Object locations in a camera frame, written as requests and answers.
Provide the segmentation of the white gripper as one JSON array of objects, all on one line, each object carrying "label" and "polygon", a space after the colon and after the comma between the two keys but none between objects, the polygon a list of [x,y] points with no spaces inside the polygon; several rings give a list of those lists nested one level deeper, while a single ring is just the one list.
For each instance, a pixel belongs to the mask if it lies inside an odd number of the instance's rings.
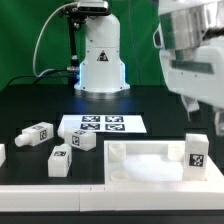
[{"label": "white gripper", "polygon": [[[168,89],[181,96],[190,122],[201,120],[198,101],[224,109],[224,37],[211,39],[197,48],[191,61],[176,61],[170,50],[164,49],[161,26],[153,35],[159,48],[163,77]],[[224,111],[215,113],[215,131],[224,136]]]}]

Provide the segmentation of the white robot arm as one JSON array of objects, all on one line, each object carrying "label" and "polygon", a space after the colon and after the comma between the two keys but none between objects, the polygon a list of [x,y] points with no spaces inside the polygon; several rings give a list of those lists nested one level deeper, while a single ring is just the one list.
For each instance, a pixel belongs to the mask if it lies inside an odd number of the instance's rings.
[{"label": "white robot arm", "polygon": [[[86,54],[80,65],[79,93],[112,95],[129,88],[120,60],[120,24],[104,0],[79,0],[87,15]],[[153,34],[168,89],[181,96],[188,119],[201,102],[215,112],[215,132],[224,136],[224,0],[158,0]]]}]

